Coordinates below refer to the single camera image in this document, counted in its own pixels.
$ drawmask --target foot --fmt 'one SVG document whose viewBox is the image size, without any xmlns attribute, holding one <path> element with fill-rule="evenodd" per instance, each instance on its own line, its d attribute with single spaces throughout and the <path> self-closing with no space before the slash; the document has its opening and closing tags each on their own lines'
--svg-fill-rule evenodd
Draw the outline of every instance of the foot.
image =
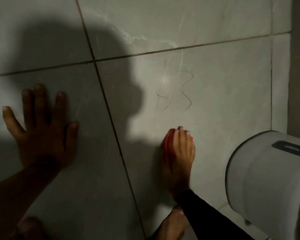
<svg viewBox="0 0 300 240">
<path fill-rule="evenodd" d="M 155 240 L 180 240 L 185 229 L 189 226 L 188 219 L 180 206 L 172 209 L 171 213 L 162 222 Z"/>
<path fill-rule="evenodd" d="M 50 240 L 42 228 L 38 218 L 28 217 L 16 227 L 10 240 Z"/>
</svg>

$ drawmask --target black sleeve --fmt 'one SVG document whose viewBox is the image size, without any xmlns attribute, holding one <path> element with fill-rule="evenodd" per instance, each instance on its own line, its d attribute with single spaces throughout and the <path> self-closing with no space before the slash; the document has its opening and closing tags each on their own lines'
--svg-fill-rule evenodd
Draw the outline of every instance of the black sleeve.
<svg viewBox="0 0 300 240">
<path fill-rule="evenodd" d="M 182 207 L 199 240 L 212 236 L 214 239 L 223 239 L 227 236 L 240 240 L 253 240 L 244 230 L 210 206 L 192 190 L 182 192 L 175 200 Z"/>
</svg>

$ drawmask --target forearm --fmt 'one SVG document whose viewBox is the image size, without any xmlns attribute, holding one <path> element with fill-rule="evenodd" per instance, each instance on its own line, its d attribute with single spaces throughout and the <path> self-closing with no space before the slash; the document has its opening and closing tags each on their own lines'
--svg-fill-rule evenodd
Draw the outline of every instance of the forearm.
<svg viewBox="0 0 300 240">
<path fill-rule="evenodd" d="M 182 207 L 198 239 L 204 239 L 207 236 L 222 239 L 227 234 L 238 239 L 253 240 L 244 230 L 210 206 L 192 190 L 184 191 L 176 200 Z"/>
<path fill-rule="evenodd" d="M 30 205 L 58 175 L 54 160 L 45 158 L 0 182 L 0 240 L 7 239 Z"/>
</svg>

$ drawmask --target bare arm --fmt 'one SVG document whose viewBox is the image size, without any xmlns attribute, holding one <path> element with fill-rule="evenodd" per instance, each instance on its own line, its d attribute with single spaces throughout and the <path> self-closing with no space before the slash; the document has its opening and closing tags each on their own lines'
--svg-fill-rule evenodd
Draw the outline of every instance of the bare arm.
<svg viewBox="0 0 300 240">
<path fill-rule="evenodd" d="M 10 107 L 3 107 L 7 129 L 18 144 L 23 169 L 0 182 L 0 240 L 9 238 L 40 193 L 70 165 L 77 148 L 78 124 L 65 120 L 66 96 L 59 92 L 50 112 L 45 87 L 22 92 L 25 129 Z"/>
</svg>

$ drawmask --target red sponge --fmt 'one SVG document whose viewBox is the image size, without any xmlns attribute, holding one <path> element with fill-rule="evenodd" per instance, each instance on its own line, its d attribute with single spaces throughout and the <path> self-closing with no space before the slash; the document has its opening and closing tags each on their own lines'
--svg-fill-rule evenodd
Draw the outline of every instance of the red sponge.
<svg viewBox="0 0 300 240">
<path fill-rule="evenodd" d="M 164 140 L 161 143 L 161 149 L 163 151 L 162 160 L 164 162 L 168 162 L 170 165 L 170 168 L 172 166 L 172 163 L 176 159 L 176 154 L 173 149 L 173 134 L 176 129 L 169 129 L 168 133 L 164 137 Z"/>
</svg>

